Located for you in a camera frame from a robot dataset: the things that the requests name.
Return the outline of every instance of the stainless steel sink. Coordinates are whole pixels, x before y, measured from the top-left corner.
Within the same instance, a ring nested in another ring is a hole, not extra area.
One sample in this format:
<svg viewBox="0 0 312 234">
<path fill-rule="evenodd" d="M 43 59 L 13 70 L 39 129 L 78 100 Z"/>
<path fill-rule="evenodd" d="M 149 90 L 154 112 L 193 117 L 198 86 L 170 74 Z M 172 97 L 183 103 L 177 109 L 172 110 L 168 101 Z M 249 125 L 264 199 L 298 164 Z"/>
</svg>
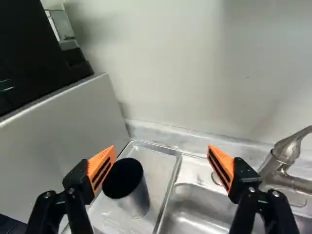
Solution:
<svg viewBox="0 0 312 234">
<path fill-rule="evenodd" d="M 95 233 L 228 233 L 237 206 L 228 199 L 225 189 L 214 183 L 213 170 L 206 158 L 139 141 L 130 146 L 120 157 L 131 156 L 142 163 L 151 210 L 143 218 L 133 219 L 101 193 L 88 210 Z M 312 230 L 309 213 L 312 202 L 308 198 L 307 201 L 303 207 L 292 207 L 301 234 Z M 253 233 L 265 233 L 259 215 L 255 218 Z"/>
<path fill-rule="evenodd" d="M 177 182 L 157 228 L 158 234 L 228 233 L 237 206 L 222 188 L 213 184 L 211 172 L 205 159 L 183 156 Z M 311 233 L 312 219 L 299 215 L 295 219 L 301 234 Z M 255 218 L 253 233 L 265 233 L 259 215 Z"/>
</svg>

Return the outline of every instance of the metal tray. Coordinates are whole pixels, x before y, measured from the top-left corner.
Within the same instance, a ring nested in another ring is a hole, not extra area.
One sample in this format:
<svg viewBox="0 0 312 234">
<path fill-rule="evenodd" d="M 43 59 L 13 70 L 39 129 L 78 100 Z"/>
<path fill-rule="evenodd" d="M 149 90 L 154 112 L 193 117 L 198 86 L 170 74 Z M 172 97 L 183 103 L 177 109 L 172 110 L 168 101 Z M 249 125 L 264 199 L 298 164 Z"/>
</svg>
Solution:
<svg viewBox="0 0 312 234">
<path fill-rule="evenodd" d="M 140 219 L 132 218 L 101 191 L 88 209 L 95 234 L 154 233 L 182 161 L 180 151 L 140 140 L 131 141 L 117 160 L 125 157 L 135 158 L 143 166 L 150 210 Z M 67 227 L 64 233 L 70 233 L 70 229 Z"/>
</svg>

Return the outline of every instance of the faucet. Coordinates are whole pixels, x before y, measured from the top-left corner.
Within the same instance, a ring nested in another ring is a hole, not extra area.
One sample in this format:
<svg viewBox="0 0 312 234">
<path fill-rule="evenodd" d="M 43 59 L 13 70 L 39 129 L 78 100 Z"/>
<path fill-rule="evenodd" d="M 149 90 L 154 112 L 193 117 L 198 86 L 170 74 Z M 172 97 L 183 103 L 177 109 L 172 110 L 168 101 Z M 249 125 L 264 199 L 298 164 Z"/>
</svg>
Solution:
<svg viewBox="0 0 312 234">
<path fill-rule="evenodd" d="M 312 195 L 312 181 L 287 173 L 287 170 L 300 156 L 302 139 L 309 133 L 312 133 L 312 125 L 274 145 L 258 170 L 265 183 L 292 188 L 296 192 Z"/>
</svg>

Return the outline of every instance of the stainless steel cup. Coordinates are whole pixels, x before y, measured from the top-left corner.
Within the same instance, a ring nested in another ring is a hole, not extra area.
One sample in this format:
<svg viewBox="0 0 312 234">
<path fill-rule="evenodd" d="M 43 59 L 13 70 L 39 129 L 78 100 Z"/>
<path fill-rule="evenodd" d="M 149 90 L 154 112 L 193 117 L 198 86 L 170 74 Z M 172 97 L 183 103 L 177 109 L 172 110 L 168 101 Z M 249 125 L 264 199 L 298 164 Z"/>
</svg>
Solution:
<svg viewBox="0 0 312 234">
<path fill-rule="evenodd" d="M 134 158 L 117 160 L 102 184 L 104 194 L 133 218 L 143 217 L 150 199 L 141 163 Z"/>
</svg>

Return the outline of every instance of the backsplash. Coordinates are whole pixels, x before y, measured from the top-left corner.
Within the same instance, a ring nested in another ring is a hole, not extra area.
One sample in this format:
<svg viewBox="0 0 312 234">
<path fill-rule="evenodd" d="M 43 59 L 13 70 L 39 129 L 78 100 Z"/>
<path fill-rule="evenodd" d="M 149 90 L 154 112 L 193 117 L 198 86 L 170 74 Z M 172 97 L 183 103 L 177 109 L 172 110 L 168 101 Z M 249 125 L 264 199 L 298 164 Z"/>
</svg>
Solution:
<svg viewBox="0 0 312 234">
<path fill-rule="evenodd" d="M 267 143 L 312 124 L 312 1 L 64 4 L 126 118 Z"/>
</svg>

